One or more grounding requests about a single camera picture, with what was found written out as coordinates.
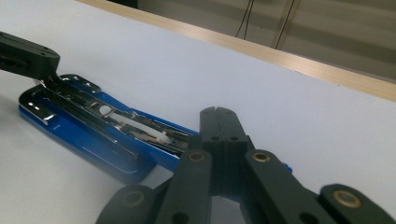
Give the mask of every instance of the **stapler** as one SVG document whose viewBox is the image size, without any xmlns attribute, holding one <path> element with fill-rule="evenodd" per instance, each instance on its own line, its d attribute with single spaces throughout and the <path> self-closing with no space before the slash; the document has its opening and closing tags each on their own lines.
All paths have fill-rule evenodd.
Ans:
<svg viewBox="0 0 396 224">
<path fill-rule="evenodd" d="M 124 183 L 156 164 L 176 169 L 195 131 L 124 105 L 83 77 L 57 76 L 59 61 L 47 47 L 0 32 L 0 69 L 36 83 L 20 97 L 23 118 Z"/>
</svg>

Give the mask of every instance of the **white table surface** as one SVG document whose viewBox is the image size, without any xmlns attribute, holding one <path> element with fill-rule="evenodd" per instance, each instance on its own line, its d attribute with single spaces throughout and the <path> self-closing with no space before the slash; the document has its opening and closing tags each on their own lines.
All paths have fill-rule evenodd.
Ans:
<svg viewBox="0 0 396 224">
<path fill-rule="evenodd" d="M 75 1 L 0 0 L 0 30 L 57 51 L 60 75 L 182 126 L 198 130 L 202 109 L 229 108 L 306 188 L 349 185 L 396 217 L 391 101 Z M 18 97 L 33 86 L 0 71 L 0 223 L 93 223 L 122 184 L 19 116 Z M 158 170 L 146 183 L 169 176 Z M 243 223 L 227 206 L 213 223 Z"/>
</svg>

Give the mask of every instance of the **screw hole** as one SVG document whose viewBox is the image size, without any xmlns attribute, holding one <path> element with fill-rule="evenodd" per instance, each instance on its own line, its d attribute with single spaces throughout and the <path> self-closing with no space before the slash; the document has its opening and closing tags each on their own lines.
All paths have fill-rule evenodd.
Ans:
<svg viewBox="0 0 396 224">
<path fill-rule="evenodd" d="M 172 216 L 173 224 L 187 224 L 189 222 L 189 216 L 185 213 L 176 213 Z"/>
<path fill-rule="evenodd" d="M 145 200 L 145 195 L 140 191 L 128 192 L 122 199 L 123 204 L 128 207 L 135 207 Z"/>
<path fill-rule="evenodd" d="M 361 207 L 361 200 L 354 194 L 346 190 L 336 190 L 332 196 L 343 206 L 358 208 Z"/>
<path fill-rule="evenodd" d="M 309 213 L 301 213 L 300 220 L 305 224 L 319 224 L 318 219 Z"/>
<path fill-rule="evenodd" d="M 270 160 L 270 157 L 263 152 L 256 152 L 253 154 L 253 159 L 255 161 L 266 162 Z"/>
<path fill-rule="evenodd" d="M 190 161 L 203 161 L 205 159 L 205 155 L 201 152 L 192 152 L 189 155 Z"/>
</svg>

